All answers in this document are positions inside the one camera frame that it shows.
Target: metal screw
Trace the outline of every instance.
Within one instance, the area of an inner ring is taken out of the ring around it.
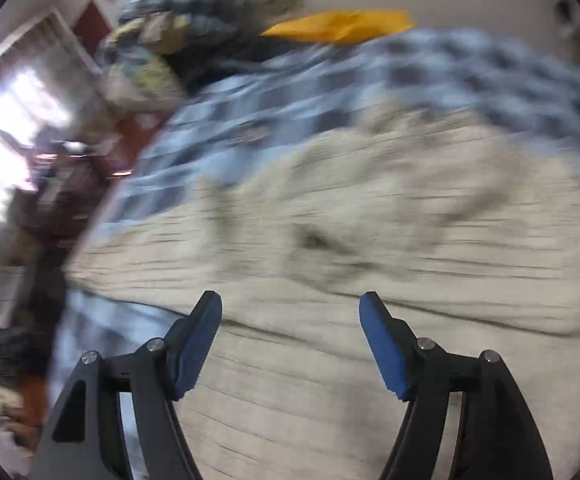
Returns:
[[[417,339],[417,346],[422,350],[431,350],[436,346],[436,343],[429,337],[420,337]]]
[[[166,342],[160,337],[155,337],[150,339],[145,346],[150,352],[158,352],[166,346]]]
[[[99,357],[99,354],[97,352],[95,352],[94,350],[90,350],[88,352],[85,352],[81,356],[81,362],[84,365],[89,365],[89,364],[93,363],[94,361],[96,361],[98,357]]]
[[[501,356],[494,350],[484,351],[483,357],[488,363],[498,363],[501,360]]]

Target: crumpled beige cloth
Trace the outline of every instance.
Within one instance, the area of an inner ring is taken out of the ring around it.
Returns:
[[[179,410],[209,478],[378,476],[404,405],[358,322],[366,290],[449,351],[499,351],[556,477],[580,463],[580,180],[565,155],[523,153],[470,113],[370,108],[235,189],[201,180],[194,200],[86,248],[68,275],[185,313],[203,290],[222,295]]]

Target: yellow pillow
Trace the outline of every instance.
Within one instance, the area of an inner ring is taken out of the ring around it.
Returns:
[[[278,23],[262,36],[313,43],[361,43],[414,26],[407,10],[332,10]]]

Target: blue gripper pad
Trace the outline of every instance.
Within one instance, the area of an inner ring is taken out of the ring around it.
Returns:
[[[359,301],[359,319],[388,390],[400,400],[412,400],[417,338],[402,319],[394,319],[376,292]]]
[[[168,353],[174,359],[170,373],[178,400],[195,387],[221,322],[221,297],[211,290],[201,296],[193,311],[177,320],[166,335]]]

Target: bed sheet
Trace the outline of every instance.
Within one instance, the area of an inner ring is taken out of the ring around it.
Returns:
[[[313,134],[347,126],[385,95],[430,110],[473,108],[531,150],[576,147],[580,169],[579,69],[477,30],[415,29],[357,46],[310,46],[202,89],[140,155],[93,235],[107,237],[179,205],[200,173],[237,184]],[[55,339],[50,402],[84,351],[134,351],[164,335],[177,316],[71,290]],[[132,420],[130,400],[122,403]],[[125,429],[140,468],[136,427]]]

